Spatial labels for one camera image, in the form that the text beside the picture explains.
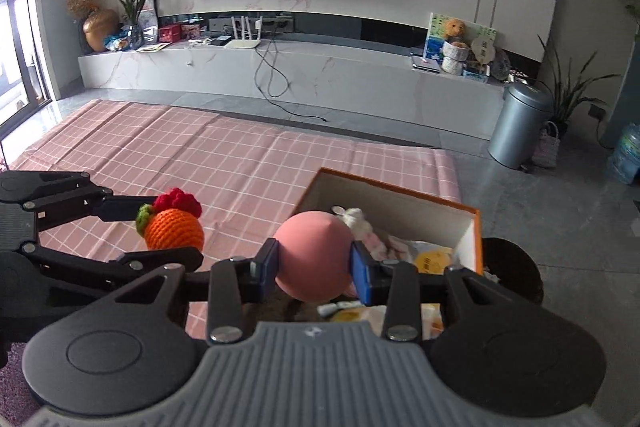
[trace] orange crocheted toy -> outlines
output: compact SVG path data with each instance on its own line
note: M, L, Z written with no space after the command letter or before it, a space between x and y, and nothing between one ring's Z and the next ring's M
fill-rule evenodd
M142 205L136 217L136 230L145 238L149 250L195 247L202 251L204 231L198 221L202 206L193 194L171 189L153 205Z

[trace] pink mat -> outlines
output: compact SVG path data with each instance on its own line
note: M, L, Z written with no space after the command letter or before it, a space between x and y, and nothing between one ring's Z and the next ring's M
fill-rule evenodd
M116 194L156 195L175 186L194 193L204 210L207 269L232 255L253 257L323 166L460 201L453 161L441 150L111 100L89 102L12 168L88 171L92 181ZM102 223L94 217L44 232L41 242L101 261L145 249L131 223ZM203 303L191 306L191 335L203 337L205 316Z

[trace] pink egg-shaped object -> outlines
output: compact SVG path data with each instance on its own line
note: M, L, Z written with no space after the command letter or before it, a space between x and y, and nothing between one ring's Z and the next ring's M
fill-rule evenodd
M273 235L280 243L276 282L304 302L329 301L351 284L353 234L333 214L308 211L291 216Z

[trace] gold vase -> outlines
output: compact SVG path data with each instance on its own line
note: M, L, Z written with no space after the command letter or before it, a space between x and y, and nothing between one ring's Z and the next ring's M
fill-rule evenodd
M99 9L86 18L82 30L89 46L96 52L104 52L104 38L118 31L120 18L110 8Z

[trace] trash can lid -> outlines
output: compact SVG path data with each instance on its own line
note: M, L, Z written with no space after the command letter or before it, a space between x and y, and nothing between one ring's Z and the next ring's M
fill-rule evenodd
M539 90L529 84L513 83L509 93L515 99L542 112L550 112L554 107L554 99L546 90Z

